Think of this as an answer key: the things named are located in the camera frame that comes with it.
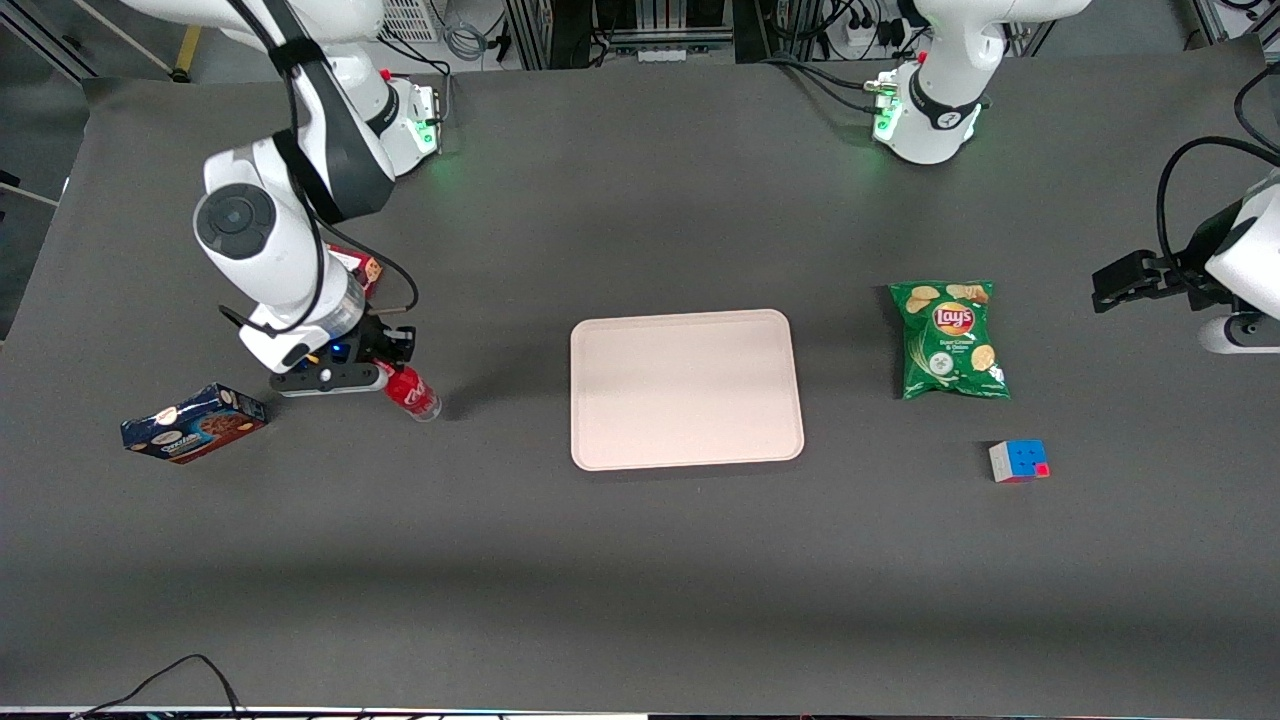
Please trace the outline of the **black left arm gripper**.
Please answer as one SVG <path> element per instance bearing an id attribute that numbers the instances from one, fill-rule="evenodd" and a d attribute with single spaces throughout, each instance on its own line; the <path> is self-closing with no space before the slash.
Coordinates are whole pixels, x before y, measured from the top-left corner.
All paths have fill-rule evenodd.
<path id="1" fill-rule="evenodd" d="M 1233 302 L 1233 293 L 1212 279 L 1206 263 L 1225 241 L 1229 231 L 1201 225 L 1185 249 L 1157 254 L 1139 249 L 1092 274 L 1092 307 L 1106 313 L 1140 299 L 1185 295 L 1190 310 L 1201 311 Z"/>

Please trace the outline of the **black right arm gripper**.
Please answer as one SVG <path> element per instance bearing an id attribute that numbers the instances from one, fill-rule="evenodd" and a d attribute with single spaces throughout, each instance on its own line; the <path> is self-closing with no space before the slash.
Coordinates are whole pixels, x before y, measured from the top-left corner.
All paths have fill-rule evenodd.
<path id="1" fill-rule="evenodd" d="M 390 328 L 379 316 L 365 313 L 357 324 L 323 346 L 323 366 L 381 363 L 389 366 L 410 364 L 416 346 L 416 328 Z"/>

